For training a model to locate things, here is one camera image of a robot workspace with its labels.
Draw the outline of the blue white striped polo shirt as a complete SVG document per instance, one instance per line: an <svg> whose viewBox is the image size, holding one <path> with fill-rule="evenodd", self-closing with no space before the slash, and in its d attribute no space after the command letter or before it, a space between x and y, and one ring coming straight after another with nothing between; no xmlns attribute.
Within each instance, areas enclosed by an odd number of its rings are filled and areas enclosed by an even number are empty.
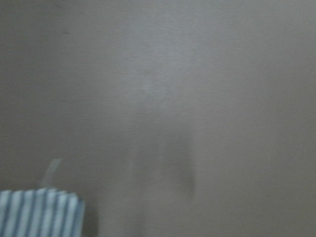
<svg viewBox="0 0 316 237"><path fill-rule="evenodd" d="M1 190L2 237L80 237L85 202L57 189Z"/></svg>

